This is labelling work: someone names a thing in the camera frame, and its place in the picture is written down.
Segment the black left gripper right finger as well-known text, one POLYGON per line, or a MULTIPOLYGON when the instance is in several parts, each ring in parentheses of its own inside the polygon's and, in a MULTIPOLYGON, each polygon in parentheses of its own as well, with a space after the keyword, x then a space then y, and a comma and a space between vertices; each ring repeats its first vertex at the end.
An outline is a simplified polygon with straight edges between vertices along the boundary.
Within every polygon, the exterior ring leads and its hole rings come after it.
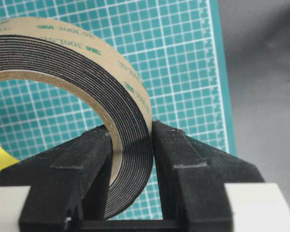
POLYGON ((229 232, 226 183, 262 183, 257 167, 160 121, 152 125, 163 218, 182 232, 229 232))

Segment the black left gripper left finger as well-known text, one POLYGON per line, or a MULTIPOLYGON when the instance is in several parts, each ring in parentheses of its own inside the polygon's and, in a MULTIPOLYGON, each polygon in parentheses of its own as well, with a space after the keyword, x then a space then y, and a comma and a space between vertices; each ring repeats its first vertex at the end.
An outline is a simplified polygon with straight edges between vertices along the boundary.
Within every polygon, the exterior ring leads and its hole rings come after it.
POLYGON ((65 232, 105 217, 112 142, 105 126, 0 171, 0 232, 65 232))

